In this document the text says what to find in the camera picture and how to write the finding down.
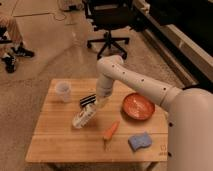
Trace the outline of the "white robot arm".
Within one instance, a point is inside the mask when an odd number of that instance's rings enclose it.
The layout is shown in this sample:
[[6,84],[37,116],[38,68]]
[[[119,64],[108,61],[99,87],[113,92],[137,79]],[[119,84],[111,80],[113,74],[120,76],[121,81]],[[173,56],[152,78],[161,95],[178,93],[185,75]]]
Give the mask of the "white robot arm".
[[118,80],[168,112],[167,171],[213,171],[213,93],[128,70],[119,55],[99,59],[97,69],[99,98],[110,96]]

